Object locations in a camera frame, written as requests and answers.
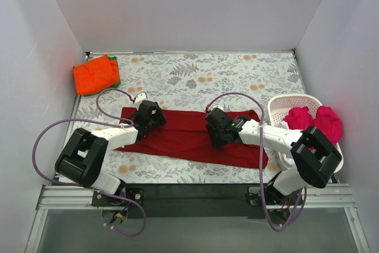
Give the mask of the dark red t shirt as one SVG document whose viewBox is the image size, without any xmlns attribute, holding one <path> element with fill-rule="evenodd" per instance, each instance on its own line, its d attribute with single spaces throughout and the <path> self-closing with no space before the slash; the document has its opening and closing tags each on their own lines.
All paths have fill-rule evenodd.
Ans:
<svg viewBox="0 0 379 253">
<path fill-rule="evenodd" d="M 118 148 L 122 152 L 168 156 L 194 162 L 259 168 L 259 146 L 232 143 L 214 148 L 205 127 L 205 113 L 164 110 L 166 124 L 141 142 Z"/>
</svg>

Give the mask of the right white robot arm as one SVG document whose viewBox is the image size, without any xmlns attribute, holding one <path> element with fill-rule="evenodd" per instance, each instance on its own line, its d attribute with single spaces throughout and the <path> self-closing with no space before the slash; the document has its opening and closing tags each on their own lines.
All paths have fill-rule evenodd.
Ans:
<svg viewBox="0 0 379 253">
<path fill-rule="evenodd" d="M 276 174 L 259 193 L 272 204 L 285 202 L 292 193 L 309 185 L 325 188 L 334 173 L 342 168 L 340 150 L 317 127 L 290 130 L 264 126 L 245 116 L 233 119 L 219 108 L 207 113 L 205 120 L 215 148 L 231 143 L 263 146 L 293 160 L 293 166 Z"/>
</svg>

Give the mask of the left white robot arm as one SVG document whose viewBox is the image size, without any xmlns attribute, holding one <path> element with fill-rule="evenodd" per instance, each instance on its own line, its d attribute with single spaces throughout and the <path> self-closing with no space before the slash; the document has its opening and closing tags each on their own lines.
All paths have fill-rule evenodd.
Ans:
<svg viewBox="0 0 379 253">
<path fill-rule="evenodd" d="M 55 171 L 83 188 L 105 192 L 105 198 L 112 205 L 121 205 L 126 191 L 119 178 L 102 170 L 105 155 L 140 142 L 149 132 L 166 124 L 158 103 L 148 100 L 137 103 L 131 118 L 131 127 L 121 123 L 103 130 L 76 129 L 58 157 Z"/>
</svg>

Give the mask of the floral table cloth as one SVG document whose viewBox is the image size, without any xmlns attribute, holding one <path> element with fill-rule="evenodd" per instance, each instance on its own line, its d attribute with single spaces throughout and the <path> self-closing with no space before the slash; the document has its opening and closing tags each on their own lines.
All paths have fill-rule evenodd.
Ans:
<svg viewBox="0 0 379 253">
<path fill-rule="evenodd" d="M 212 103 L 226 111 L 259 111 L 274 96 L 306 91 L 290 52 L 130 54 L 118 55 L 117 61 L 119 91 L 79 97 L 70 131 L 103 129 L 130 106 L 129 96 L 141 92 L 164 110 L 203 111 Z M 103 168 L 128 183 L 246 183 L 268 181 L 279 171 L 277 154 L 268 150 L 267 155 L 268 165 L 260 172 L 115 150 L 106 155 Z"/>
</svg>

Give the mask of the white plastic laundry basket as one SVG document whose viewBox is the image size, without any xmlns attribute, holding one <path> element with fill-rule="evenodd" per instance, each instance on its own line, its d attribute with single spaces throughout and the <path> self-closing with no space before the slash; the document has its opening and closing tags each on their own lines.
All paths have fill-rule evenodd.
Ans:
<svg viewBox="0 0 379 253">
<path fill-rule="evenodd" d="M 290 109 L 294 107 L 308 107 L 309 113 L 315 117 L 317 109 L 322 103 L 315 97 L 305 94 L 288 94 L 278 95 L 271 98 L 268 102 L 269 123 L 275 127 L 289 129 L 287 124 L 283 122 L 285 116 L 288 115 Z M 341 151 L 339 143 L 335 145 L 338 151 Z"/>
</svg>

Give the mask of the folded orange t shirt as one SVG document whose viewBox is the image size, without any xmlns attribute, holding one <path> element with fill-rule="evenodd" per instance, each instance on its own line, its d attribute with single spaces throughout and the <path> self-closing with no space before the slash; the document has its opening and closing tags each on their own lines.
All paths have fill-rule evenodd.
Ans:
<svg viewBox="0 0 379 253">
<path fill-rule="evenodd" d="M 77 95 L 94 95 L 107 88 L 120 85 L 120 73 L 116 57 L 103 55 L 73 67 Z"/>
</svg>

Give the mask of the folded green t shirt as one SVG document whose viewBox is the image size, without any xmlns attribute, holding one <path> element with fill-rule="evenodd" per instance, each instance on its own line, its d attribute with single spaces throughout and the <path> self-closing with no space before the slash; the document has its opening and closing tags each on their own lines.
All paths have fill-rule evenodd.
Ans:
<svg viewBox="0 0 379 253">
<path fill-rule="evenodd" d="M 103 55 L 89 63 L 89 94 L 94 95 L 121 84 L 117 58 Z"/>
</svg>

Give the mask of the white t shirt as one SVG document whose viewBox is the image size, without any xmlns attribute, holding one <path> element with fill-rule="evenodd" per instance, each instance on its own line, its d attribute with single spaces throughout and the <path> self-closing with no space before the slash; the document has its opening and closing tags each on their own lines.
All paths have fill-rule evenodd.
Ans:
<svg viewBox="0 0 379 253">
<path fill-rule="evenodd" d="M 286 171 L 296 165 L 293 158 L 289 157 L 284 153 L 277 152 L 277 157 L 278 165 L 280 166 L 280 170 L 282 171 Z"/>
</svg>

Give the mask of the pink t shirt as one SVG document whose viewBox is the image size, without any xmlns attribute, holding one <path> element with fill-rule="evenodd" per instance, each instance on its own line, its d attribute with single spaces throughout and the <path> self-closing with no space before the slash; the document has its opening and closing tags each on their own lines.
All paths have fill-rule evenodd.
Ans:
<svg viewBox="0 0 379 253">
<path fill-rule="evenodd" d="M 306 130 L 309 126 L 315 126 L 336 145 L 343 135 L 342 122 L 335 114 L 331 107 L 321 105 L 315 117 L 309 113 L 308 107 L 294 107 L 289 110 L 288 115 L 284 117 L 283 122 L 289 129 Z"/>
</svg>

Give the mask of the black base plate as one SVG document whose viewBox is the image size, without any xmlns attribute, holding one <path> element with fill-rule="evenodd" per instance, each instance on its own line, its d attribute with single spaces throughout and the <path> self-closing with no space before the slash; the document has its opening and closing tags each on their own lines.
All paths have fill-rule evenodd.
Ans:
<svg viewBox="0 0 379 253">
<path fill-rule="evenodd" d="M 127 184 L 118 195 L 141 205 L 147 217 L 264 219 L 252 197 L 258 190 L 258 184 Z"/>
</svg>

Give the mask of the aluminium frame rail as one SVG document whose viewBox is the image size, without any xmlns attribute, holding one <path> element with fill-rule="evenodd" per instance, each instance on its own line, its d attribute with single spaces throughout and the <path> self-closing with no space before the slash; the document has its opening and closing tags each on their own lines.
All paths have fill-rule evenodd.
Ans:
<svg viewBox="0 0 379 253">
<path fill-rule="evenodd" d="M 358 252 L 369 252 L 356 204 L 346 184 L 328 184 L 324 189 L 309 187 L 304 199 L 306 209 L 343 209 L 348 219 Z M 122 209 L 114 198 L 97 190 L 71 186 L 44 186 L 37 203 L 37 212 L 27 242 L 26 252 L 37 252 L 49 210 L 104 210 Z"/>
</svg>

